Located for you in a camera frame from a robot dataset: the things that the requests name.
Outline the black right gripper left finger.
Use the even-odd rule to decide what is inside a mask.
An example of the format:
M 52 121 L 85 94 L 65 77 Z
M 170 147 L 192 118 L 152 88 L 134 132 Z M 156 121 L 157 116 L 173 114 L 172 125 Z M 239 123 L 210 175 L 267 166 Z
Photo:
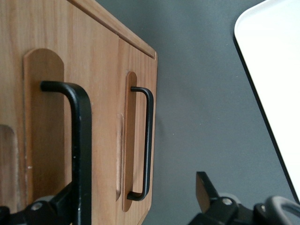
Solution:
M 51 200 L 40 200 L 28 205 L 17 213 L 1 206 L 2 225 L 69 225 L 73 222 L 72 184 L 69 183 Z

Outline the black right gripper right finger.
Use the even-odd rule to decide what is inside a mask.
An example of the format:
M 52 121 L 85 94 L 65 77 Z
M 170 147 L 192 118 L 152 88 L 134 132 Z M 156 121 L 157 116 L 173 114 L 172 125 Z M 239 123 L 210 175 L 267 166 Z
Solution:
M 191 225 L 233 225 L 239 205 L 230 197 L 221 197 L 205 172 L 196 173 L 195 194 L 201 212 Z

